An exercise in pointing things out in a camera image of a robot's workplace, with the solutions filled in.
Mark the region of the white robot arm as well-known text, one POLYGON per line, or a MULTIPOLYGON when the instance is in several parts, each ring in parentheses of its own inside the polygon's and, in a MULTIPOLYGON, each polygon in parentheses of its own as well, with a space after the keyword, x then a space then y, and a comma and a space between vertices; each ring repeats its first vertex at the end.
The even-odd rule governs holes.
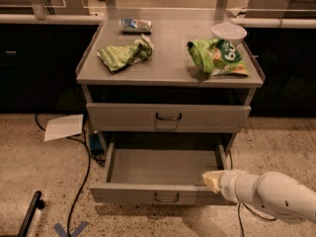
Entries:
POLYGON ((247 203, 287 223, 316 222, 316 193, 283 173, 221 170, 205 172, 202 178, 226 200, 247 203))

